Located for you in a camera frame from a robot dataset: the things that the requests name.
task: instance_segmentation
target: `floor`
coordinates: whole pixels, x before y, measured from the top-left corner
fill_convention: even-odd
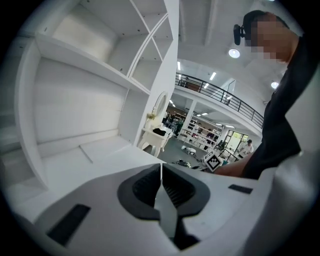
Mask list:
[[[164,152],[160,151],[158,158],[168,164],[175,163],[179,161],[179,159],[189,162],[191,166],[197,166],[199,163],[194,156],[186,154],[181,147],[185,145],[186,147],[192,147],[191,144],[183,143],[181,140],[178,140],[175,137],[169,139],[167,144],[165,145]],[[208,152],[201,150],[197,147],[192,147],[196,150],[196,157],[201,159],[204,157]],[[145,151],[150,154],[152,147],[148,146],[145,148]]]

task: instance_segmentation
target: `black railing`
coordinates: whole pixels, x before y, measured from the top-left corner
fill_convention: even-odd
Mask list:
[[[264,123],[264,117],[256,112],[252,107],[250,107],[243,100],[229,93],[228,91],[215,86],[212,83],[200,80],[198,78],[192,77],[190,75],[185,75],[182,73],[176,73],[175,75],[175,85],[181,86],[195,92],[206,95],[216,101],[226,104],[233,110],[238,111],[246,118],[251,120],[257,126],[262,128]]]

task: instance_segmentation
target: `forearm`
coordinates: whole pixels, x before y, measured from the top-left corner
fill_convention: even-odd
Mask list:
[[[239,161],[232,162],[223,166],[220,166],[215,170],[214,174],[224,175],[224,176],[233,176],[233,177],[241,177],[242,172],[252,157],[253,153],[248,154],[246,157],[242,158]]]

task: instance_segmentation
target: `round ceiling light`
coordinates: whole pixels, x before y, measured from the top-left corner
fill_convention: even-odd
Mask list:
[[[271,83],[271,87],[272,87],[273,89],[276,89],[276,88],[278,87],[278,85],[279,85],[278,82],[272,82],[272,83]]]
[[[237,49],[231,49],[229,51],[229,55],[232,57],[232,58],[239,58],[240,57],[240,52],[237,50]]]

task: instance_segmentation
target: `black camera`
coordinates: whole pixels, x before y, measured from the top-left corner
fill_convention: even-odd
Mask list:
[[[234,43],[239,46],[241,42],[241,38],[245,37],[244,34],[244,27],[239,25],[233,26],[233,36],[234,36]]]

